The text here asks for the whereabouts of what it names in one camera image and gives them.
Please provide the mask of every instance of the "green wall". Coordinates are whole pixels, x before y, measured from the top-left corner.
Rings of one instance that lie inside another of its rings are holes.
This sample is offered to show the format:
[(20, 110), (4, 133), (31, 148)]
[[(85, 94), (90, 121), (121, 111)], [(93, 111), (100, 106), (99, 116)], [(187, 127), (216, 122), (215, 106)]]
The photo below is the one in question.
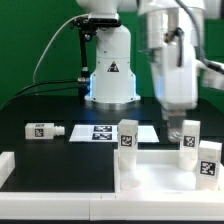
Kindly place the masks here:
[[(35, 66), (57, 29), (68, 19), (84, 13), (75, 0), (0, 0), (0, 105), (32, 83)], [(137, 92), (153, 96), (147, 57), (140, 49), (139, 20), (135, 13), (122, 13), (123, 24), (132, 33), (131, 68), (137, 76)], [(224, 22), (206, 22), (209, 59), (224, 62)], [(88, 44), (90, 70), (95, 67), (95, 41)], [(80, 76), (77, 30), (65, 28), (50, 48), (37, 81)], [(60, 92), (74, 95), (76, 90)], [(224, 93), (200, 88), (200, 97), (224, 111)]]

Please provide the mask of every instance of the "table surface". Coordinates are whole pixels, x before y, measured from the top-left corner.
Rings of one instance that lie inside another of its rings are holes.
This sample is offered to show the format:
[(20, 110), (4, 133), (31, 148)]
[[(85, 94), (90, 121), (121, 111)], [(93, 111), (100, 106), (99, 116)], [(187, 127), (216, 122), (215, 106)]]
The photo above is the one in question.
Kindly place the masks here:
[[(140, 150), (179, 148), (168, 141), (166, 122), (154, 98), (144, 98), (138, 108), (123, 111), (85, 107), (78, 97), (71, 96), (30, 96), (12, 102), (0, 112), (0, 152), (15, 152), (16, 168), (0, 191), (114, 192), (113, 151), (117, 143), (71, 143), (69, 138), (76, 124), (117, 125), (122, 119), (155, 127), (160, 142), (139, 143)], [(186, 119), (201, 121), (202, 140), (224, 143), (224, 113), (209, 102), (199, 100)], [(25, 125), (37, 122), (64, 126), (65, 136), (25, 140)]]

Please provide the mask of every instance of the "white tray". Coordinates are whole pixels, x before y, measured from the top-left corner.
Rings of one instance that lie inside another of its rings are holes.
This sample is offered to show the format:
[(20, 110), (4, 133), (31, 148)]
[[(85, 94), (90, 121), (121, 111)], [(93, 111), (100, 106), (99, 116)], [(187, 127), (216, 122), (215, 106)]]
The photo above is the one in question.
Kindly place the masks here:
[(0, 219), (224, 220), (224, 191), (195, 191), (178, 151), (139, 151), (137, 162), (136, 171), (120, 172), (115, 150), (115, 193), (0, 193)]

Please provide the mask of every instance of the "paper sheet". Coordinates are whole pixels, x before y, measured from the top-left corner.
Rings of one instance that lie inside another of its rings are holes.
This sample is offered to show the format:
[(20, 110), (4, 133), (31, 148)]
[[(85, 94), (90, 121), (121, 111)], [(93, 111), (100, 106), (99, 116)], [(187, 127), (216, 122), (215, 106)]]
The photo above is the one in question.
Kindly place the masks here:
[[(70, 142), (117, 142), (117, 125), (75, 125)], [(138, 126), (138, 142), (159, 142), (153, 126)]]

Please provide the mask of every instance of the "warning label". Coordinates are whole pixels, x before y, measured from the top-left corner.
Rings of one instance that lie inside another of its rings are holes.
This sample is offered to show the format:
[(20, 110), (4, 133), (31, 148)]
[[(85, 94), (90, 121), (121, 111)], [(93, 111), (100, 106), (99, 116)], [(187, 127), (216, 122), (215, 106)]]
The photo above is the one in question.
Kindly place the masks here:
[(115, 63), (115, 61), (113, 61), (112, 65), (110, 66), (110, 68), (108, 69), (108, 72), (119, 72), (119, 69)]

